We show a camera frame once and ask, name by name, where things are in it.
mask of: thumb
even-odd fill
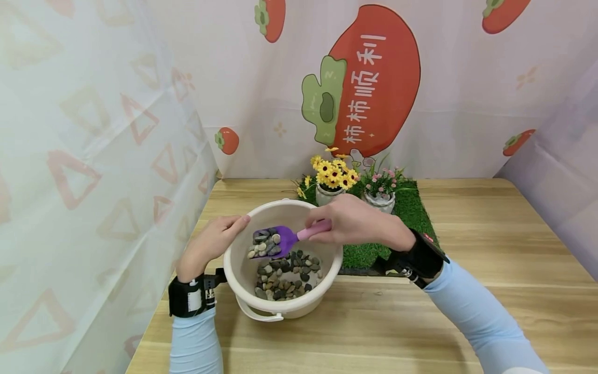
[[[251,220],[250,216],[244,215],[236,220],[228,229],[224,230],[224,232],[234,238],[237,236],[241,231],[247,227],[247,224]]]

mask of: white flower pot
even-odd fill
[[[371,194],[365,192],[364,195],[361,197],[363,201],[370,204],[374,208],[378,209],[382,213],[392,213],[392,208],[395,207],[395,194],[393,193],[387,198],[383,198],[382,194],[378,194],[377,196],[372,196]]]
[[[332,200],[334,198],[334,196],[338,196],[342,193],[344,193],[345,191],[340,188],[338,191],[335,192],[329,192],[324,190],[322,187],[320,187],[319,184],[316,185],[316,203],[318,203],[318,206],[324,206],[326,204],[328,204],[330,202],[330,200]]]

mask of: right hand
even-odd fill
[[[351,194],[341,194],[330,203],[312,209],[305,226],[326,218],[332,221],[332,230],[315,234],[310,241],[380,243],[395,251],[408,251],[415,244],[415,236],[399,217],[382,213]]]

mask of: artificial grass mat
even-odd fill
[[[430,222],[428,212],[423,207],[422,199],[419,196],[417,182],[404,180],[398,183],[398,187],[413,188],[412,190],[400,190],[395,194],[395,207],[392,210],[394,215],[399,216],[403,222],[412,229],[428,234],[436,245],[439,245],[438,238]],[[357,197],[362,196],[363,187],[360,184],[353,186],[347,193]],[[317,205],[315,187],[305,191],[306,198],[299,197],[299,200]],[[388,259],[390,250],[381,244],[368,243],[361,245],[345,245],[343,248],[343,265],[339,274],[342,275],[379,275],[370,270],[377,256]]]

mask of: persimmon illustration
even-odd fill
[[[512,136],[505,143],[505,146],[502,149],[502,154],[507,157],[514,155],[515,152],[517,152],[519,148],[521,148],[523,143],[525,143],[535,132],[536,130],[527,130],[519,135]]]
[[[315,74],[303,79],[303,117],[316,142],[363,157],[387,148],[401,130],[419,88],[413,33],[381,5],[363,5]]]
[[[531,0],[486,0],[482,12],[482,28],[488,34],[498,34],[523,13]]]
[[[255,22],[260,27],[260,33],[270,43],[276,42],[285,24],[285,0],[260,0],[254,11]]]
[[[223,127],[214,134],[214,140],[225,154],[233,154],[239,147],[239,136],[228,127]]]

